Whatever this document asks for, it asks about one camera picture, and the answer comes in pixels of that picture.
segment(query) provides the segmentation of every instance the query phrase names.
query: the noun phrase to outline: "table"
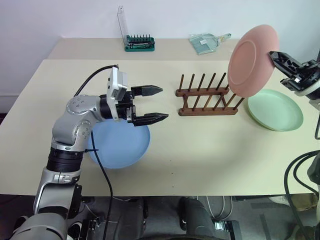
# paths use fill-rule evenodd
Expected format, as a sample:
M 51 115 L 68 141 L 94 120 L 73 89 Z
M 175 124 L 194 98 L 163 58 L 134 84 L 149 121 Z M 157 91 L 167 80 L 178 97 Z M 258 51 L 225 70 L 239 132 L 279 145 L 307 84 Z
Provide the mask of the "table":
M 119 64 L 120 70 L 128 74 L 129 87 L 152 84 L 163 88 L 154 96 L 135 98 L 137 115 L 169 114 L 164 121 L 149 126 L 151 144 L 139 162 L 107 170 L 115 196 L 284 194 L 283 176 L 288 164 L 319 148 L 314 139 L 317 111 L 306 97 L 297 97 L 280 84 L 284 75 L 278 70 L 265 88 L 290 96 L 301 107 L 303 125 L 291 132 L 260 126 L 248 114 L 246 102 L 232 116 L 178 115 L 183 100 L 175 96 L 175 90 L 181 74 L 185 75 L 187 87 L 192 73 L 193 86 L 206 73 L 205 86 L 216 72 L 216 86 L 228 68 L 225 60 L 44 60 L 0 126 L 1 194 L 36 193 L 56 119 L 83 81 L 96 69 L 111 64 Z M 97 75 L 83 94 L 104 94 L 108 76 L 107 71 Z M 201 98 L 198 106 L 206 99 Z M 311 159 L 298 171 L 307 184 L 311 184 L 306 174 L 310 163 Z M 81 169 L 82 195 L 109 195 L 99 166 L 87 153 Z M 289 188 L 292 193 L 308 192 L 292 176 Z

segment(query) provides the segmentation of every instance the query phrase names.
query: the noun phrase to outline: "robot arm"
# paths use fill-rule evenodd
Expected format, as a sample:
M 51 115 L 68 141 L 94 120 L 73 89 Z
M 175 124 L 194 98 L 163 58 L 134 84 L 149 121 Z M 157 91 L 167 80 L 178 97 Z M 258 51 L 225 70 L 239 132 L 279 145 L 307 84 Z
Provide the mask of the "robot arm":
M 34 215 L 13 234 L 12 240 L 65 240 L 67 219 L 78 214 L 82 187 L 81 162 L 96 123 L 106 119 L 127 120 L 135 126 L 150 125 L 168 117 L 163 113 L 136 116 L 135 96 L 151 96 L 162 88 L 147 85 L 127 91 L 127 75 L 113 67 L 107 94 L 76 95 L 52 129 L 51 149 L 33 204 Z

